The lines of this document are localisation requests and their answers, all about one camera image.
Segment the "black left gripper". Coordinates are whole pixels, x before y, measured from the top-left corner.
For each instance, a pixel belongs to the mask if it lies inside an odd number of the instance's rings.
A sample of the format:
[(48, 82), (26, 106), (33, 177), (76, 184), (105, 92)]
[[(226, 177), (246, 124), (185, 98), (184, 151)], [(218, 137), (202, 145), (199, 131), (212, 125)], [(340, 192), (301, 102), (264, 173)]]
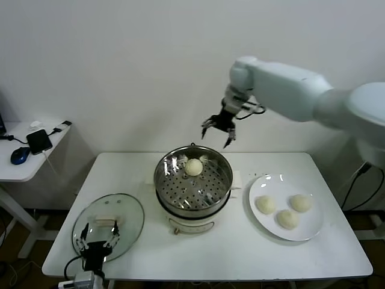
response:
[(94, 241), (87, 244), (89, 223), (81, 231), (80, 237), (76, 239), (76, 245), (82, 257), (85, 259), (85, 271), (101, 271), (105, 257), (112, 253), (112, 249), (120, 240), (120, 231), (117, 221), (111, 229), (111, 236), (107, 241)]

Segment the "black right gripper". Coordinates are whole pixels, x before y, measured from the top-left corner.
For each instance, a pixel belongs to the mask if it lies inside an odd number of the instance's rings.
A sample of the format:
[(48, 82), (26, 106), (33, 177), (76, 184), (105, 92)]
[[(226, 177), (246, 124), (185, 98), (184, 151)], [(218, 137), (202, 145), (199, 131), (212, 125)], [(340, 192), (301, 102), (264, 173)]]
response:
[(214, 127), (223, 132), (228, 132), (228, 138), (223, 148), (228, 147), (236, 140), (236, 126), (233, 122), (235, 115), (222, 109), (219, 114), (214, 114), (202, 123), (202, 139), (204, 139), (207, 130)]

